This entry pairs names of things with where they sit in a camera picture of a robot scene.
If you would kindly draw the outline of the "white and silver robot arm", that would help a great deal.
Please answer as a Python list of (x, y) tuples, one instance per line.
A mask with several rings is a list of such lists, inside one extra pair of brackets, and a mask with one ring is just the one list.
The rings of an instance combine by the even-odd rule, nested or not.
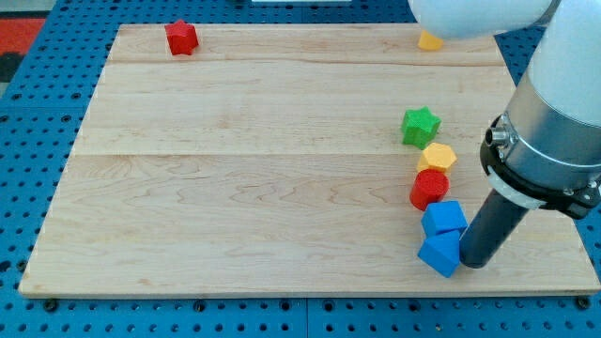
[(546, 31), (481, 148), (491, 186), (513, 204), (584, 218), (600, 202), (600, 3), (414, 0), (428, 33), (476, 38)]

